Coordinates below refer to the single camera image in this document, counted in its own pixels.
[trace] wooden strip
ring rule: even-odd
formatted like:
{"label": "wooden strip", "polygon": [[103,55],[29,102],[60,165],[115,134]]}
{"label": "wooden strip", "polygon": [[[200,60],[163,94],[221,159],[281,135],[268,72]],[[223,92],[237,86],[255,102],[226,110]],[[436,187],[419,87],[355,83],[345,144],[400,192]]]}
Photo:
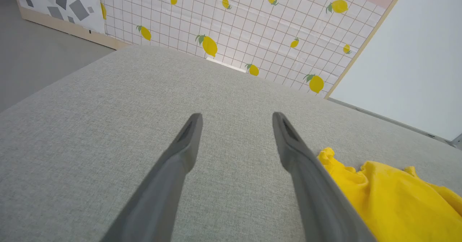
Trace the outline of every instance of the wooden strip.
{"label": "wooden strip", "polygon": [[70,35],[74,35],[79,38],[83,38],[88,41],[92,41],[94,43],[119,50],[123,47],[130,46],[130,44],[122,42],[120,40],[117,40],[113,37],[110,37],[108,35],[103,35],[98,32],[94,32],[88,30],[87,28],[84,28],[80,25],[76,25],[74,23],[71,23],[69,21],[61,20],[58,18],[54,18],[45,14],[42,14],[40,12],[36,12],[24,7],[21,7],[20,3],[18,0],[18,7],[19,11],[21,13],[21,17],[25,20],[29,20],[31,22],[44,25],[49,28],[53,28],[55,30],[59,30],[64,33],[68,33]]}
{"label": "wooden strip", "polygon": [[363,52],[364,48],[367,46],[367,44],[369,43],[369,41],[371,40],[371,38],[374,36],[374,34],[377,32],[378,28],[382,25],[383,21],[386,19],[386,17],[388,16],[388,14],[390,13],[390,11],[395,7],[395,4],[396,2],[398,2],[398,0],[393,0],[390,4],[390,6],[388,7],[388,9],[385,11],[385,13],[383,14],[383,16],[380,18],[380,20],[378,21],[377,25],[374,27],[374,29],[372,30],[372,32],[369,34],[369,36],[367,37],[366,41],[363,43],[363,45],[361,46],[361,48],[358,50],[358,52],[356,53],[356,55],[353,57],[353,59],[351,60],[351,62],[348,64],[348,66],[345,68],[345,70],[343,71],[342,75],[337,79],[337,81],[335,82],[335,84],[332,86],[332,88],[330,88],[330,91],[326,94],[326,96],[324,97],[324,99],[328,99],[328,97],[330,96],[330,94],[332,94],[332,92],[334,91],[334,89],[337,87],[337,85],[339,84],[339,82],[343,79],[343,77],[345,76],[345,74],[348,72],[348,70],[351,68],[351,66],[353,65],[353,63],[356,61],[356,59],[358,58],[359,55],[361,55],[361,53]]}

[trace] floor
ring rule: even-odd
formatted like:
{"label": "floor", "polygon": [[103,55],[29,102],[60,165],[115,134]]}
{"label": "floor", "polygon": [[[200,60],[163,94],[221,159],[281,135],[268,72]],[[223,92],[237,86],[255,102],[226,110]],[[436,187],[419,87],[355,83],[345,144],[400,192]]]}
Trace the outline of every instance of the floor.
{"label": "floor", "polygon": [[114,51],[23,20],[16,0],[0,14],[0,112]]}

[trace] grid wallpaper with lemons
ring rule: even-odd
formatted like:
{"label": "grid wallpaper with lemons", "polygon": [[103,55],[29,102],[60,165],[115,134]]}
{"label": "grid wallpaper with lemons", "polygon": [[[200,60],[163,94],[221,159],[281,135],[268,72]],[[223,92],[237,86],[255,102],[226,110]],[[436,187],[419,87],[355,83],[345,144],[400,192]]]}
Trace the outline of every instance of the grid wallpaper with lemons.
{"label": "grid wallpaper with lemons", "polygon": [[[109,36],[211,57],[255,74],[253,65],[258,77],[321,97],[385,12],[365,0],[343,0],[346,11],[329,8],[338,0],[101,1]],[[322,90],[311,90],[306,75],[319,76]]]}

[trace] lemon patterned paper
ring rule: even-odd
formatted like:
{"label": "lemon patterned paper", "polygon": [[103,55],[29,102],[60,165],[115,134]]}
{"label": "lemon patterned paper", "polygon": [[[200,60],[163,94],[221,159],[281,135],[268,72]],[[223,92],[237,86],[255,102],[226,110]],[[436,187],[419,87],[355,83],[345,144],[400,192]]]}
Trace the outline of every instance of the lemon patterned paper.
{"label": "lemon patterned paper", "polygon": [[213,58],[320,97],[385,12],[364,0],[101,2],[107,34],[118,40]]}

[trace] gray fabric surface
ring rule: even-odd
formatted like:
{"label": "gray fabric surface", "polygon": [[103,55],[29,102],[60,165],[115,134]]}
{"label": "gray fabric surface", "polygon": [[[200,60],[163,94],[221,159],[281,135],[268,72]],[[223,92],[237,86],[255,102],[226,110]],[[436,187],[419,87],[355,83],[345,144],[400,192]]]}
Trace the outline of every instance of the gray fabric surface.
{"label": "gray fabric surface", "polygon": [[462,151],[389,122],[165,48],[133,46],[0,114],[0,240],[98,241],[162,151],[202,112],[172,241],[302,241],[271,115],[317,154],[414,165],[461,194]]}

